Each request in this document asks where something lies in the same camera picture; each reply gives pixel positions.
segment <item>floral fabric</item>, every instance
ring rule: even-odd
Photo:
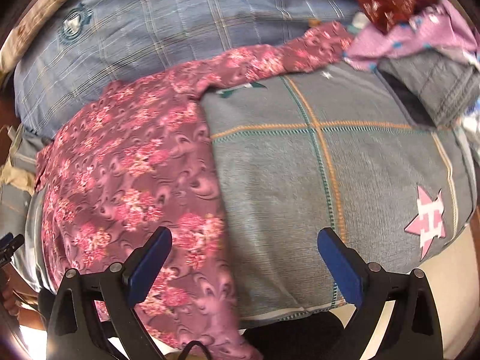
[[[216,359],[261,358],[237,331],[225,212],[198,101],[208,87],[339,61],[350,42],[333,22],[282,47],[242,47],[109,85],[37,156],[36,187],[47,188],[43,254],[54,285],[71,267],[90,273],[124,261],[166,226],[172,251],[136,307],[149,333],[173,347],[198,339]]]

